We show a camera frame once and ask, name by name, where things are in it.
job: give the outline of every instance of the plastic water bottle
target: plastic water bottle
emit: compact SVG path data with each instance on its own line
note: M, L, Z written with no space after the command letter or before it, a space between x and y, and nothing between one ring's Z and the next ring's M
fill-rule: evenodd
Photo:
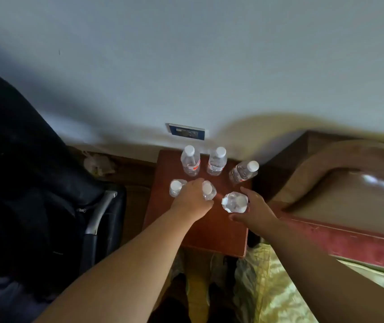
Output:
M258 174L259 163L256 161L243 161L238 163L235 168L229 172L229 179L232 183L241 183L253 178Z
M202 194L206 201L210 201L214 198L214 196L216 196L217 191L213 184L206 180L202 183Z
M169 185L169 194L173 197L177 197L178 194L181 192L183 186L187 183L188 182L183 179L174 179Z
M226 165L226 149L225 147L218 147L210 152L208 159L207 173L212 176L218 176L222 173Z
M186 174L194 177L199 173L201 158L199 152L195 151L195 147L187 145L184 148L180 159L183 164L183 170Z
M222 199L222 206L229 213L244 213L249 199L240 192L230 192Z

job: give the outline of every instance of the white wall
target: white wall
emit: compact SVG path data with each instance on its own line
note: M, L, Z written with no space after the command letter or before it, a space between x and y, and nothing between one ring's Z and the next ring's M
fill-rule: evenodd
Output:
M384 134L384 0L0 0L0 75L69 144L155 161L171 122L263 161Z

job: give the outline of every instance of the white bottle cap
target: white bottle cap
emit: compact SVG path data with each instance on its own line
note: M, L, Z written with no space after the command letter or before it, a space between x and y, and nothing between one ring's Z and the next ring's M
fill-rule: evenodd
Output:
M213 187L211 186L211 182L206 180L202 183L202 192L205 195L210 195L211 192L213 191Z
M178 180L173 180L171 181L171 190L173 191L178 191L183 187L182 183L179 182Z
M187 145L184 148L184 152L187 156L193 156L195 154L195 147L193 147L192 145Z
M225 147L216 148L216 156L217 157L224 157L225 155L226 155L226 148Z
M247 169L248 169L250 172L258 171L258 169L259 169L259 163L256 162L256 161L250 161L249 163L247 163Z
M239 213L244 213L247 209L247 203L248 203L248 198L246 195L240 195L240 196L237 196L237 198L235 199L235 202L237 203L239 209L238 209L238 212Z

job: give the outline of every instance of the leg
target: leg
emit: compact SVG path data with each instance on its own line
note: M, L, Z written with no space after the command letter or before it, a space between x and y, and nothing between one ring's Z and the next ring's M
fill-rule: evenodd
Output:
M182 262L182 252L179 251L171 267L171 285L163 294L159 307L150 315L148 323L191 323Z
M207 323L239 323L236 307L232 302L232 288L226 283L228 264L221 255L211 259L211 284L208 288L210 309Z

